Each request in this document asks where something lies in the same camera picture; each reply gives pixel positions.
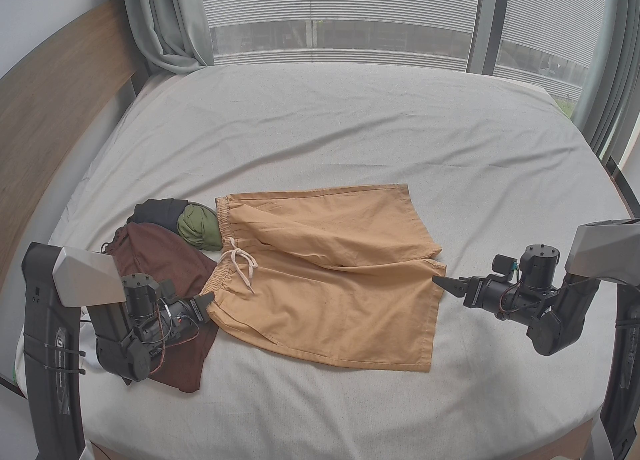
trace gray curtain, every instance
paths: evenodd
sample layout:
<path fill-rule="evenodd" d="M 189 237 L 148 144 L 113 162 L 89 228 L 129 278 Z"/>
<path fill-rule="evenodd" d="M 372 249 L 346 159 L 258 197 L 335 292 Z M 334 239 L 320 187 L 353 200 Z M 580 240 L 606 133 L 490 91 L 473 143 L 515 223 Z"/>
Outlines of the gray curtain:
<path fill-rule="evenodd" d="M 183 74 L 213 65 L 202 0 L 125 0 L 133 37 L 150 64 Z"/>

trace brown garment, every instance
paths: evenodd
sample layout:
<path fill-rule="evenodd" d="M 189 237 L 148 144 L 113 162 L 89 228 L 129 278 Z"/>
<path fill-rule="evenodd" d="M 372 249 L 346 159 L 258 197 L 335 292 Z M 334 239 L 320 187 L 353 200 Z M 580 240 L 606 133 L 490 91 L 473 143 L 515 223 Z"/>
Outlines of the brown garment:
<path fill-rule="evenodd" d="M 225 332 L 333 366 L 430 369 L 442 296 L 431 278 L 446 266 L 405 184 L 217 203 L 223 256 L 202 292 Z"/>
<path fill-rule="evenodd" d="M 216 267 L 215 261 L 178 234 L 150 223 L 124 225 L 104 252 L 113 256 L 120 276 L 146 273 L 157 282 L 171 279 L 180 298 L 200 293 Z M 204 359 L 217 333 L 218 326 L 210 321 L 193 341 L 167 348 L 163 366 L 150 378 L 182 392 L 197 391 Z"/>

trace grass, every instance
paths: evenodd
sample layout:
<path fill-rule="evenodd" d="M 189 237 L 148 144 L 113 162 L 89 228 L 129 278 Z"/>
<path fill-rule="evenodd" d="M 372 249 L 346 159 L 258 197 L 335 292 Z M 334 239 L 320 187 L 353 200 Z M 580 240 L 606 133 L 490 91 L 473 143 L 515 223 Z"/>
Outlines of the grass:
<path fill-rule="evenodd" d="M 573 113 L 573 109 L 575 108 L 575 103 L 573 101 L 568 101 L 567 99 L 561 99 L 560 97 L 554 97 L 554 101 L 562 110 L 562 112 L 567 117 L 571 118 L 571 114 Z"/>

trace bed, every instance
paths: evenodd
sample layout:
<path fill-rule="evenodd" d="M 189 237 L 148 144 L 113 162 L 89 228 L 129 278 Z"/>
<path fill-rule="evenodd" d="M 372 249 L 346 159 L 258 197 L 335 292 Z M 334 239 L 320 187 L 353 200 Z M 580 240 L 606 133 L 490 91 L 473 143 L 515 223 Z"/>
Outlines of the bed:
<path fill-rule="evenodd" d="M 150 80 L 51 243 L 97 251 L 147 198 L 213 205 L 228 193 L 396 182 L 455 277 L 536 242 L 564 262 L 579 224 L 627 216 L 540 88 L 416 67 L 235 65 Z M 588 436 L 609 375 L 613 295 L 603 284 L 580 340 L 550 358 L 524 327 L 445 294 L 427 374 L 297 361 L 223 331 L 191 395 L 126 387 L 86 365 L 84 431 L 132 459 L 514 458 L 581 425 Z"/>

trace mattress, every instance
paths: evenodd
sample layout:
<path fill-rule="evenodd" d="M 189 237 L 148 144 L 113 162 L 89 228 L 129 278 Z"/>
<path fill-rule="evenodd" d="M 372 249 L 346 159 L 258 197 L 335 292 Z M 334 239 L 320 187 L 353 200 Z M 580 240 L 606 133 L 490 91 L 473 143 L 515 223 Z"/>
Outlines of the mattress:
<path fill-rule="evenodd" d="M 551 97 L 418 67 L 210 67 L 145 89 L 74 193 L 51 243 L 99 250 L 137 202 L 408 183 L 449 276 L 628 216 Z M 604 400 L 616 297 L 603 283 L 580 340 L 534 352 L 525 327 L 445 294 L 429 373 L 354 370 L 262 351 L 220 331 L 200 390 L 126 387 L 86 366 L 84 431 L 132 459 L 496 459 L 590 419 Z"/>

